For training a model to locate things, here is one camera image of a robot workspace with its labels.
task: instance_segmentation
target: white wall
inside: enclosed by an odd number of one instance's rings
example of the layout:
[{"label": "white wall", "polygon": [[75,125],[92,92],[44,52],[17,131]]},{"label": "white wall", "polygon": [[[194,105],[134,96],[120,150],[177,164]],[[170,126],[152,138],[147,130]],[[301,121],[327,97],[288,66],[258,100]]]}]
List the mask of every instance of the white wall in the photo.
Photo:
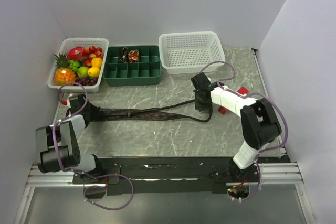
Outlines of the white wall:
[{"label": "white wall", "polygon": [[258,51],[318,223],[336,220],[336,0],[286,0]]},{"label": "white wall", "polygon": [[67,37],[157,44],[164,33],[211,30],[259,48],[285,0],[48,0]]},{"label": "white wall", "polygon": [[46,81],[65,36],[45,0],[0,0],[0,31],[0,223],[12,223],[36,160],[35,129],[55,113]]}]

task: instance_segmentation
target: black mounting plate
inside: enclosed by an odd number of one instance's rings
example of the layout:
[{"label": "black mounting plate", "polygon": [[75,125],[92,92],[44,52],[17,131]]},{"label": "black mounting plate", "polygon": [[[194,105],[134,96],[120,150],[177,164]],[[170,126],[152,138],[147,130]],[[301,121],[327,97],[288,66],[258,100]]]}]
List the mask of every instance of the black mounting plate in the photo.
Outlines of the black mounting plate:
[{"label": "black mounting plate", "polygon": [[[178,193],[211,191],[214,194],[227,193],[226,183],[233,181],[229,175],[231,157],[112,157],[99,158],[105,174],[119,173],[130,178],[135,193]],[[260,163],[290,163],[288,156],[260,157]],[[252,166],[247,177],[257,182],[258,174]],[[90,182],[74,176],[74,184],[102,184],[106,180]],[[109,178],[107,195],[131,193],[125,179]]]}]

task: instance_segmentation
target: pineapple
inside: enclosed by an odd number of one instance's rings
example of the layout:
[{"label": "pineapple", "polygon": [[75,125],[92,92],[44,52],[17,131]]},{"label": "pineapple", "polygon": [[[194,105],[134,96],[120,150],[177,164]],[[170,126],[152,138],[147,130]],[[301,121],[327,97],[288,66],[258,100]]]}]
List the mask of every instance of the pineapple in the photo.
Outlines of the pineapple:
[{"label": "pineapple", "polygon": [[68,82],[75,82],[76,75],[70,69],[67,54],[54,55],[56,59],[57,70],[55,71],[54,81],[56,85],[64,85]]}]

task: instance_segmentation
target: lemon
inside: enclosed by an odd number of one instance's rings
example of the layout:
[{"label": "lemon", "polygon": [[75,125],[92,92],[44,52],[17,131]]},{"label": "lemon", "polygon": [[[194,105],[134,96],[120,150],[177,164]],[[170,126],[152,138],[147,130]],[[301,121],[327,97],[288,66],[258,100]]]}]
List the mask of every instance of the lemon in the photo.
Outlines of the lemon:
[{"label": "lemon", "polygon": [[89,74],[89,77],[91,78],[98,78],[100,74],[100,69],[97,67],[89,68],[88,74]]},{"label": "lemon", "polygon": [[91,61],[92,66],[97,67],[97,68],[101,68],[102,63],[103,63],[103,60],[98,57],[93,58]]}]

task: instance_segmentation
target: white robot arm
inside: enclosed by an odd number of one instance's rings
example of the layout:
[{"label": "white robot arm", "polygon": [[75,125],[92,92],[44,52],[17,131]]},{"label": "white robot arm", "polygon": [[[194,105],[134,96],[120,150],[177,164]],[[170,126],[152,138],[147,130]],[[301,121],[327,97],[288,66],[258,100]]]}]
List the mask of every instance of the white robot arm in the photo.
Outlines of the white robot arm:
[{"label": "white robot arm", "polygon": [[244,142],[233,157],[235,172],[249,168],[258,153],[281,134],[281,127],[272,105],[266,99],[248,98],[231,90],[218,87],[204,73],[192,78],[195,87],[195,109],[207,110],[213,104],[223,106],[241,118]]}]

